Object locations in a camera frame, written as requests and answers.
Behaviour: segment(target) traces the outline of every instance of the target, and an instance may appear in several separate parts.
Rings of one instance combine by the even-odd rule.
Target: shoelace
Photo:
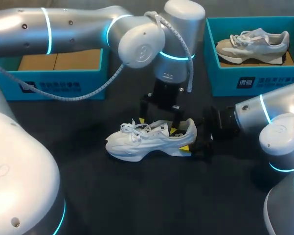
[[[151,127],[148,124],[137,124],[133,120],[132,124],[123,123],[121,125],[121,131],[131,133],[131,140],[136,142],[141,137],[148,137],[147,132],[151,131]]]
[[[245,34],[250,33],[250,31],[243,31],[240,35],[231,35],[230,42],[234,47],[237,47],[237,44],[252,44],[253,41],[250,37],[247,37]]]

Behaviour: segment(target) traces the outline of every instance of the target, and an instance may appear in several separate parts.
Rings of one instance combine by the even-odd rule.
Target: sneaker
[[[289,47],[290,36],[287,31],[269,34],[259,28],[244,31],[240,36],[231,35],[230,39],[220,41],[216,51],[223,59],[241,64],[247,59],[257,59],[268,64],[283,64],[283,55]]]
[[[106,140],[106,150],[114,157],[139,162],[152,151],[162,151],[171,156],[189,157],[189,144],[195,142],[197,128],[192,119],[180,123],[170,135],[172,122],[159,120],[148,124],[122,124],[120,131]]]

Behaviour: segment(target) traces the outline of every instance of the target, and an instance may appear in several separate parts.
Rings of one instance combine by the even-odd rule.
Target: teal box
[[[204,32],[204,60],[213,96],[260,95],[294,83],[294,66],[221,67],[215,45],[243,31],[262,28],[268,33],[290,34],[294,61],[294,17],[208,18]]]
[[[101,49],[98,70],[18,71],[22,57],[0,58],[0,66],[16,78],[47,93],[77,97],[93,92],[107,81],[109,51]],[[0,88],[7,101],[50,100],[0,73]],[[89,99],[103,100],[105,90]]]

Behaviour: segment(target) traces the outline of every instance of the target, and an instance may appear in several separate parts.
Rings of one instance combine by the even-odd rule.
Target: shoe sole
[[[116,155],[116,154],[113,154],[111,152],[108,151],[108,153],[117,158],[117,159],[120,159],[122,161],[126,161],[126,162],[140,162],[148,153],[151,153],[151,152],[154,152],[154,151],[161,151],[161,152],[164,152],[170,156],[174,156],[174,157],[191,157],[191,152],[189,151],[185,151],[185,150],[180,150],[179,148],[165,148],[165,149],[162,149],[162,148],[158,148],[158,149],[154,149],[154,150],[151,150],[151,151],[145,151],[145,152],[138,152],[136,153],[135,155],[134,154],[128,154],[126,156],[121,156],[121,155]]]
[[[229,56],[225,56],[225,55],[221,55],[219,53],[217,53],[220,57],[222,57],[223,59],[233,63],[233,64],[241,64],[244,61],[248,60],[248,59],[256,59],[256,60],[260,60],[264,63],[267,64],[273,64],[273,65],[282,65],[283,64],[283,56],[265,56],[265,55],[258,55],[256,57],[245,57],[245,58],[233,58],[233,57],[229,57]]]

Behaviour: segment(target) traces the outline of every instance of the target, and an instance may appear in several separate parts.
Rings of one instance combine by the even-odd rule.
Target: glowing blue light ring
[[[292,169],[292,170],[280,170],[280,169],[277,169],[277,168],[274,167],[271,163],[270,163],[270,166],[271,166],[274,170],[277,170],[277,171],[280,171],[280,172],[292,172],[292,171],[294,171],[294,169]]]
[[[175,57],[175,56],[171,56],[171,55],[168,55],[168,54],[165,54],[164,52],[160,52],[161,55],[167,57],[167,58],[170,58],[172,60],[188,60],[188,57]]]
[[[128,16],[132,16],[132,15],[122,15],[122,16],[119,16],[119,17],[117,17],[117,18],[115,18],[115,19],[112,20],[111,24],[110,24],[109,27],[108,27],[107,34],[106,34],[107,44],[108,44],[108,46],[110,46],[110,44],[109,44],[109,40],[108,40],[109,32],[110,32],[110,30],[111,30],[113,24],[115,24],[115,22],[117,22],[119,19],[122,19],[122,18],[124,18],[124,17],[128,17]]]
[[[66,202],[65,202],[65,200],[64,200],[64,210],[63,210],[62,219],[61,219],[61,222],[60,222],[60,224],[59,224],[57,230],[53,233],[53,235],[56,235],[56,234],[58,233],[58,231],[59,231],[59,229],[60,229],[60,227],[61,227],[61,225],[62,225],[62,223],[63,223],[66,207],[67,207],[67,206],[66,206]]]
[[[266,119],[268,120],[269,123],[271,123],[271,119],[270,119],[270,117],[269,117],[268,111],[266,110],[266,107],[265,107],[265,104],[264,104],[264,100],[263,100],[262,95],[260,95],[260,101],[261,101],[261,105],[262,105],[262,108],[263,108],[264,114],[265,114],[265,116],[266,116]]]
[[[52,49],[52,33],[51,33],[51,24],[50,24],[50,19],[49,19],[49,15],[48,12],[45,8],[41,8],[44,15],[45,15],[45,21],[47,22],[47,27],[48,27],[48,38],[49,38],[49,44],[48,44],[48,52],[47,55],[49,55],[51,53],[51,49]]]

